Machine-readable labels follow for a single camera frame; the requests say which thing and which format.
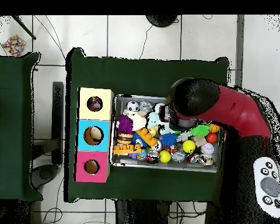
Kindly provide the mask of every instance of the white ball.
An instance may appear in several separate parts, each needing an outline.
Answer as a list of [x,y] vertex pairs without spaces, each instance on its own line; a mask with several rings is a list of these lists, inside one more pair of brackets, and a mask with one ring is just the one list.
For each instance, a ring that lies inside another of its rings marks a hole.
[[203,154],[212,155],[214,151],[215,151],[215,148],[214,148],[213,144],[211,144],[209,142],[207,142],[206,144],[203,144],[201,146],[201,153],[203,153]]
[[137,101],[135,102],[134,100],[129,101],[128,104],[127,104],[127,110],[129,110],[129,111],[139,111],[138,102]]

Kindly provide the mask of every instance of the blue object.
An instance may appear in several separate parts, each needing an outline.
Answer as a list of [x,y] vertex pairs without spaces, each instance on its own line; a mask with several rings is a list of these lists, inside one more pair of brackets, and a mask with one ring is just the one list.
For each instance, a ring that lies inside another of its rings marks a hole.
[[141,148],[146,149],[148,144],[137,134],[137,132],[133,132],[132,144],[136,144],[136,140],[140,140],[142,142]]
[[[84,140],[84,132],[88,127],[97,126],[104,134],[103,140],[98,145],[89,145]],[[78,151],[108,151],[110,121],[79,120]]]
[[164,134],[160,137],[160,141],[161,141],[162,146],[170,147],[170,146],[176,144],[177,135],[171,134],[171,133]]

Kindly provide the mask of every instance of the tennis ball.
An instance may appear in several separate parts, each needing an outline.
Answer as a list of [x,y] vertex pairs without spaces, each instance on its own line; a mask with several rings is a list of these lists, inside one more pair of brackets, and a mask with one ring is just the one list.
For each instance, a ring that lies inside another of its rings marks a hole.
[[217,131],[220,130],[220,126],[216,125],[216,124],[210,124],[210,128],[209,131],[211,133],[216,133]]
[[160,162],[167,163],[168,161],[171,160],[171,154],[166,150],[164,151],[162,150],[159,155],[160,155]]
[[193,142],[191,140],[184,141],[183,150],[185,153],[193,153],[195,148],[196,148],[195,142]]

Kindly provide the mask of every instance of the orange toy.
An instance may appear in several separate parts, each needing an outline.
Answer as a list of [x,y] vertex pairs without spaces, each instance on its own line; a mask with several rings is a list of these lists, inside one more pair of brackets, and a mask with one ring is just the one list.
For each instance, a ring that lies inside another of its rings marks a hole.
[[216,133],[217,131],[220,130],[220,126],[216,125],[216,124],[210,124],[210,128],[209,131],[211,133]]
[[153,138],[152,134],[150,134],[145,128],[139,129],[136,132],[151,148],[158,142],[158,140]]
[[132,153],[141,153],[141,145],[136,144],[134,146],[132,144],[129,145],[123,144],[121,146],[115,145],[113,148],[114,155],[132,154]]

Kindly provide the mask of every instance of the gray button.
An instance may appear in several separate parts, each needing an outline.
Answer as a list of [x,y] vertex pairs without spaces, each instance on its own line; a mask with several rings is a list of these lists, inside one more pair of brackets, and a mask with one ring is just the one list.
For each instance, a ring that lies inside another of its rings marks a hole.
[[267,177],[264,178],[260,183],[261,188],[265,193],[272,197],[277,197],[280,194],[280,185],[273,178]]

